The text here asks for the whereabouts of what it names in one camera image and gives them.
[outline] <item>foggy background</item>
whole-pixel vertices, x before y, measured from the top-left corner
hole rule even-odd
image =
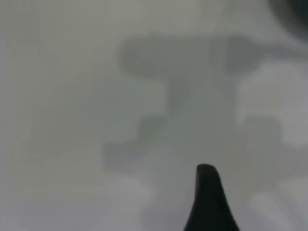
[[[0,230],[182,230],[200,163],[307,230],[307,42],[284,0],[1,0]]]

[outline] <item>black tip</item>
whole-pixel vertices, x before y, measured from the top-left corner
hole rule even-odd
[[[197,167],[195,201],[185,231],[239,231],[220,176],[212,165]]]

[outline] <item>blurry shape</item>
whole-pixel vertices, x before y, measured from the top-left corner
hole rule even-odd
[[[185,231],[239,231],[230,210],[218,171],[198,165],[195,199]]]
[[[296,0],[268,0],[269,6],[281,26],[303,43],[308,41],[308,28],[298,20],[289,2]]]

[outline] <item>black pointed object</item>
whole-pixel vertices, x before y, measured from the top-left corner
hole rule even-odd
[[[239,230],[218,171],[211,165],[198,165],[194,204],[184,231]]]

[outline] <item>gray surface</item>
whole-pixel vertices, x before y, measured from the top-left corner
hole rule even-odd
[[[199,163],[242,230],[307,230],[308,33],[282,0],[4,0],[0,17],[1,230],[181,230]]]

